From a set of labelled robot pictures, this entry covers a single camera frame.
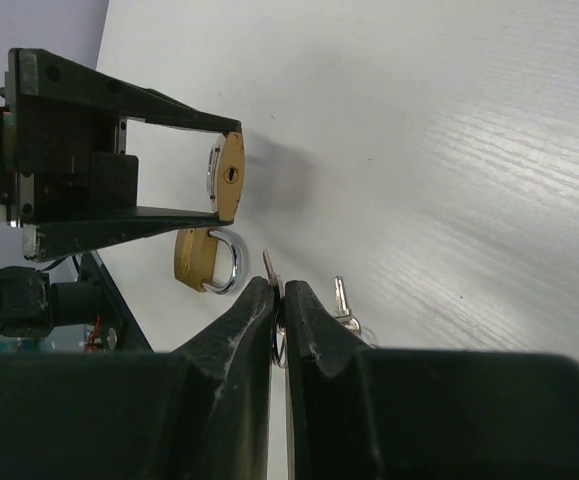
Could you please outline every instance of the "brass padlock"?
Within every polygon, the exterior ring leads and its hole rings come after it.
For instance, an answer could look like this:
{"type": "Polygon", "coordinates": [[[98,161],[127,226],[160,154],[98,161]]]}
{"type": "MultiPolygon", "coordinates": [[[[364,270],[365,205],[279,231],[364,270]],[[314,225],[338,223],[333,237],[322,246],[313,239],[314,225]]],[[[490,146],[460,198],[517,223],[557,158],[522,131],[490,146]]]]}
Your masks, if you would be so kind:
{"type": "Polygon", "coordinates": [[[220,135],[209,155],[207,193],[220,220],[232,222],[236,216],[245,181],[245,144],[242,133],[220,135]]]}
{"type": "Polygon", "coordinates": [[[215,228],[179,230],[173,264],[176,280],[188,287],[198,292],[209,290],[218,295],[228,293],[242,274],[240,238],[227,230],[215,228]],[[231,274],[224,284],[218,284],[213,279],[219,240],[231,252],[231,274]]]}

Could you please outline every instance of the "padlock keyhole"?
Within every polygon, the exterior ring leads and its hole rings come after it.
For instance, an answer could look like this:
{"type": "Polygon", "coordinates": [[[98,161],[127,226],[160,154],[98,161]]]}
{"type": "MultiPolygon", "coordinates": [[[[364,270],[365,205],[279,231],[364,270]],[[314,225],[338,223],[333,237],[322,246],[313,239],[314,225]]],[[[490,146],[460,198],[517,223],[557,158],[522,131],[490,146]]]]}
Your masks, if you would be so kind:
{"type": "Polygon", "coordinates": [[[238,169],[235,167],[229,167],[227,170],[225,170],[223,178],[227,183],[236,183],[238,181],[238,169]]]}

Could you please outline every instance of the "silver key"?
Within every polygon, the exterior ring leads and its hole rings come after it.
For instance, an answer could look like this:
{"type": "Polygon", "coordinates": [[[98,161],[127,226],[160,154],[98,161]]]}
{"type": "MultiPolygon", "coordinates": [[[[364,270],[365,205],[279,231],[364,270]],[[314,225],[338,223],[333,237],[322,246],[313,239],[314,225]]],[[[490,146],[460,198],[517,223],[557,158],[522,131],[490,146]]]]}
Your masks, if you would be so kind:
{"type": "MultiPolygon", "coordinates": [[[[265,270],[267,270],[267,281],[274,289],[277,300],[280,301],[285,296],[285,286],[282,283],[280,275],[274,271],[273,265],[271,264],[271,257],[269,256],[269,252],[266,249],[262,251],[262,261],[265,264],[265,270]]],[[[278,365],[280,368],[286,368],[286,353],[285,329],[280,326],[278,313],[276,313],[271,346],[271,358],[273,363],[278,365]]]]}
{"type": "Polygon", "coordinates": [[[342,280],[342,277],[339,276],[334,279],[334,282],[336,286],[336,311],[333,316],[336,320],[342,323],[347,330],[360,337],[362,336],[362,328],[360,327],[358,319],[351,313],[351,308],[349,308],[345,283],[342,280]]]}

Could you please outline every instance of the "white table surface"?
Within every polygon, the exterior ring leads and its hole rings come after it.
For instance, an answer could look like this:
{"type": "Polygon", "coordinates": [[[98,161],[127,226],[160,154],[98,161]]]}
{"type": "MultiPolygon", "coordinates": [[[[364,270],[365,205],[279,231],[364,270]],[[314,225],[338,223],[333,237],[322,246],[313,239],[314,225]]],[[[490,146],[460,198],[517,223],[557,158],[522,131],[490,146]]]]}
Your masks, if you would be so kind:
{"type": "MultiPolygon", "coordinates": [[[[381,345],[579,360],[579,1],[112,0],[98,67],[242,121],[250,276],[268,248],[333,309],[343,275],[381,345]]],[[[130,123],[139,203],[208,209],[214,138],[130,123]]],[[[174,280],[174,239],[101,252],[158,350],[234,300],[174,280]]]]}

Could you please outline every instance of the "red wire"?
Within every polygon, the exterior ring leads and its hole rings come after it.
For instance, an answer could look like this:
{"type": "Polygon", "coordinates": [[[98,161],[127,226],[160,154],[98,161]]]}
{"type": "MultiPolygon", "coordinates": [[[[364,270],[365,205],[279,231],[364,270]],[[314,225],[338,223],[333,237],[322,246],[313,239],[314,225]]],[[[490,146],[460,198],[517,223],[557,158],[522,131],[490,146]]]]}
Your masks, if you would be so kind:
{"type": "Polygon", "coordinates": [[[96,340],[96,338],[100,336],[100,322],[101,322],[100,315],[97,315],[96,325],[93,327],[93,330],[89,334],[89,337],[87,337],[87,344],[85,345],[85,351],[90,352],[95,350],[93,342],[96,340]]]}

